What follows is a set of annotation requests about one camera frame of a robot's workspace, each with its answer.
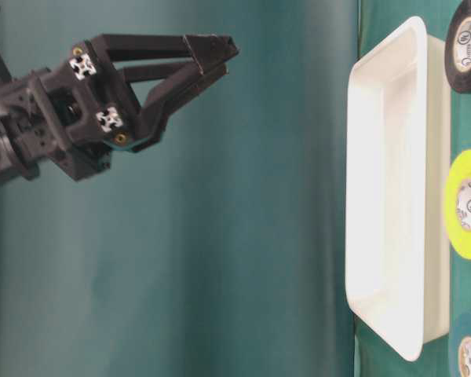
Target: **teal tape roll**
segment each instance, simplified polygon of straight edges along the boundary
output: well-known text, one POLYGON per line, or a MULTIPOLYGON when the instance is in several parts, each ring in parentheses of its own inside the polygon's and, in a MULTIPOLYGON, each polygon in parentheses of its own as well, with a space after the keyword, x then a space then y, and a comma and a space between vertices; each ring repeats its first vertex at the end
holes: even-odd
POLYGON ((452 326, 448 363, 450 376, 471 377, 471 312, 463 313, 452 326))

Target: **screw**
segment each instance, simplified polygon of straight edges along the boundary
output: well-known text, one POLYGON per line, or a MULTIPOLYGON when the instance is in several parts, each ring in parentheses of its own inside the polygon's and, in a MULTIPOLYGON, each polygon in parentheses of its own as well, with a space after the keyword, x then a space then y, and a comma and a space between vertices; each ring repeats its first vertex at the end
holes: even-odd
POLYGON ((78 55, 82 55, 82 53, 84 52, 83 49, 81 49, 80 47, 75 47, 73 49, 73 54, 77 57, 78 55))
POLYGON ((124 145, 127 142, 127 136, 126 134, 116 134, 113 140, 118 145, 124 145))

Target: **tape roll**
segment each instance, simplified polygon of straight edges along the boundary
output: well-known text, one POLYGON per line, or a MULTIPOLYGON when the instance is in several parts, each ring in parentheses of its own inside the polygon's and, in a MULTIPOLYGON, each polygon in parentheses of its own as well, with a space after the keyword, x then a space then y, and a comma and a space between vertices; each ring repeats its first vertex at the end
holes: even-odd
POLYGON ((471 312, 463 313, 453 324, 448 338, 450 376, 471 377, 471 312))
POLYGON ((448 27, 445 70, 454 90, 471 91, 471 0, 461 2, 448 27))
POLYGON ((445 225, 455 251, 471 259, 471 150, 461 153, 448 173, 444 199, 445 225))

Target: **black tape roll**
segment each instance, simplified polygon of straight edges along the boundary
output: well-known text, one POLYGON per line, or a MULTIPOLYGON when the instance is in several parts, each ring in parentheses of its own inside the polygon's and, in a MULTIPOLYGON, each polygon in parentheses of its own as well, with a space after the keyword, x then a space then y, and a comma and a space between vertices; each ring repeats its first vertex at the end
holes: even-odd
POLYGON ((455 91, 471 91, 471 0, 461 2, 448 27, 445 70, 455 91))

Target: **logo on tape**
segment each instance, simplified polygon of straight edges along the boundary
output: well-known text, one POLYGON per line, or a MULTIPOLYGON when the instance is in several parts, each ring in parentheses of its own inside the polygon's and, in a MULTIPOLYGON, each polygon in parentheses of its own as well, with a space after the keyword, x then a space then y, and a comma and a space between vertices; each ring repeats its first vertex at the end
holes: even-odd
POLYGON ((467 45, 471 40, 471 31, 465 30, 461 34, 458 35, 457 42, 461 45, 467 45))

